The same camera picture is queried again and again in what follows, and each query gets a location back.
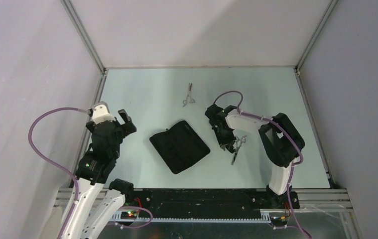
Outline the black zippered tool case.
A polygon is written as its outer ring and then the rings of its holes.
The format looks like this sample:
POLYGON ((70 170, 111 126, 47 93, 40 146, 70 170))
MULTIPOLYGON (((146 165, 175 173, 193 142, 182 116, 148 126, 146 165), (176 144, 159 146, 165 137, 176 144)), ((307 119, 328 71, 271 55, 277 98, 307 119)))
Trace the black zippered tool case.
POLYGON ((173 174, 192 167, 211 152, 185 120, 154 134, 149 141, 173 174))

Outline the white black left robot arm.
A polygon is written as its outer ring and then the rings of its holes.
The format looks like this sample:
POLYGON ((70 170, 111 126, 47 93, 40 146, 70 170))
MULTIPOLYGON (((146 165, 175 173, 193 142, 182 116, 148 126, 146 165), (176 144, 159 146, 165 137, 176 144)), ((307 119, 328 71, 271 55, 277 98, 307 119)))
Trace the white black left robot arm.
POLYGON ((92 134, 91 143, 79 161, 75 176, 75 189, 66 207, 59 233, 61 239, 93 238, 101 232, 112 214, 121 206, 130 207, 135 201, 133 184, 116 179, 109 185, 104 200, 93 214, 91 208, 103 189, 109 174, 120 156, 123 139, 136 132, 136 127, 125 110, 119 110, 121 124, 107 105, 98 104, 89 111, 91 120, 86 127, 92 134))

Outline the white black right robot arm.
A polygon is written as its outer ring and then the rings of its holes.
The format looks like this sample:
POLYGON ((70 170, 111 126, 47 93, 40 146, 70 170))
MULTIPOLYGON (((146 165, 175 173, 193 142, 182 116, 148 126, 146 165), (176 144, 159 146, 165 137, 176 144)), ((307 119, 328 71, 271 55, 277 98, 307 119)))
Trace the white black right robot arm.
POLYGON ((267 201, 273 208, 280 208, 287 202, 286 191, 291 183, 294 166, 303 162, 301 150, 305 141, 286 114, 279 113, 272 118, 243 112, 236 106, 221 108, 210 105, 205 116, 221 149, 237 154, 242 139, 234 130, 257 132, 266 155, 273 163, 271 179, 267 185, 270 192, 267 201))

